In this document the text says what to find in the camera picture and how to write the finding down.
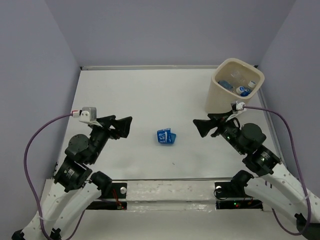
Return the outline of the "labelled bottle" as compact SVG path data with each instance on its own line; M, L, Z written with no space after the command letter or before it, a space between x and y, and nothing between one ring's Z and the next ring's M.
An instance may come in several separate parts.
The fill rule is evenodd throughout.
M249 88L251 88L251 89L254 89L255 86L256 86L256 83L251 80L250 82L248 82L247 86L248 86Z
M249 89L248 87L239 86L238 88L236 88L235 93L241 97L246 97L251 93L251 89Z

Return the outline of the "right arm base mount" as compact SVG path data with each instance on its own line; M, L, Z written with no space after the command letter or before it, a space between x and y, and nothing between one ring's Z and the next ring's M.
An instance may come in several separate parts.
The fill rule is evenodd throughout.
M245 193L245 187L254 176L240 170L229 181L218 181L214 183L213 195L216 199L217 210L263 210L262 201L255 199Z

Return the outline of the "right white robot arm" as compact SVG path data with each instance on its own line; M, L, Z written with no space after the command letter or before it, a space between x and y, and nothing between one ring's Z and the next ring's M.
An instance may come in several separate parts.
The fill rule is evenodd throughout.
M240 125L231 113L209 114L193 120L201 137L223 137L240 155L248 170L240 170L221 193L257 198L295 224L297 234L307 240L320 238L320 198L303 186L263 143L266 135L254 123Z

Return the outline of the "clear unlabelled bottle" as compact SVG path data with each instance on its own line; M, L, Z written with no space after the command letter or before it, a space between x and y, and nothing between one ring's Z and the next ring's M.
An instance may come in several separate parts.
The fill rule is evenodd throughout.
M242 74L241 71L235 69L230 73L231 77L234 79L234 81L238 82L238 83L245 83L247 80L245 78L245 76Z

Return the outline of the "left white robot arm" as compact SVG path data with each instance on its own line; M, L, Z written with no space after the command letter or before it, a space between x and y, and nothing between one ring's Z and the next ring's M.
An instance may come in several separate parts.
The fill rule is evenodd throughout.
M65 158L53 177L43 201L35 193L37 212L30 223L13 233L13 240L60 240L75 218L81 219L95 200L105 198L112 190L112 179L101 171L93 172L108 140L127 138L133 118L81 117L91 128L89 136L74 135L65 149Z

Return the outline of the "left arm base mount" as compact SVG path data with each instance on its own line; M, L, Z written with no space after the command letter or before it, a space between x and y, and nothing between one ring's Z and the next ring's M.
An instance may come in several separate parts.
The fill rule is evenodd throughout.
M107 195L94 200L87 210L124 211L127 209L128 184L124 181L114 181Z

